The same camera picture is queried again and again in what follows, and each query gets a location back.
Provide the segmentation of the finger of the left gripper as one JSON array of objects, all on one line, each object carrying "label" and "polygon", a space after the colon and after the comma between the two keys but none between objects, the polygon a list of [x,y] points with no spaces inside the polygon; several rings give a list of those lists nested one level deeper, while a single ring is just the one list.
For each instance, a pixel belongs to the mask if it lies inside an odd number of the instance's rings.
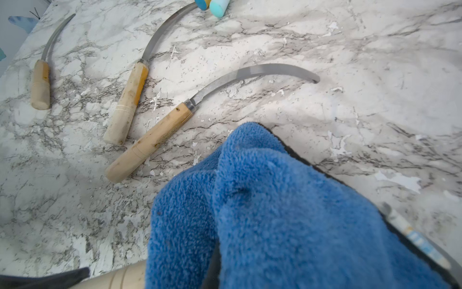
[{"label": "finger of the left gripper", "polygon": [[90,269],[88,267],[40,278],[1,275],[1,288],[69,289],[87,279],[89,276]]}]

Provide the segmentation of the blue microfiber rag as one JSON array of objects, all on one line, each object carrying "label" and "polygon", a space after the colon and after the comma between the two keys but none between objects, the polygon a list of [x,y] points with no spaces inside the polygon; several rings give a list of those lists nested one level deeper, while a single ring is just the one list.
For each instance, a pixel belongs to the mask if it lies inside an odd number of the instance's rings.
[{"label": "blue microfiber rag", "polygon": [[221,289],[454,289],[351,187],[239,126],[156,196],[148,289],[198,289],[214,250]]}]

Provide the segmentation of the teal garden trowel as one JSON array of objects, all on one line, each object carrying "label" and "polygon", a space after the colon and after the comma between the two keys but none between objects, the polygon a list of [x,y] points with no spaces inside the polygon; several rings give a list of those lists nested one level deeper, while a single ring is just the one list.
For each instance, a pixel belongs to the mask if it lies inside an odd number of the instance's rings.
[{"label": "teal garden trowel", "polygon": [[211,0],[209,9],[215,17],[222,18],[225,15],[229,3],[230,0]]}]

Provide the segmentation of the yellow handled garden tool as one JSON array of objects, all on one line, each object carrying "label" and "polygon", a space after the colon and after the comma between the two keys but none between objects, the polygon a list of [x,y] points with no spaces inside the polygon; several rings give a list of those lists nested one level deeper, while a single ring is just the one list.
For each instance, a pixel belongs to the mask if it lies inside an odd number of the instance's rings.
[{"label": "yellow handled garden tool", "polygon": [[209,8],[211,0],[195,0],[195,3],[198,8],[205,11]]}]

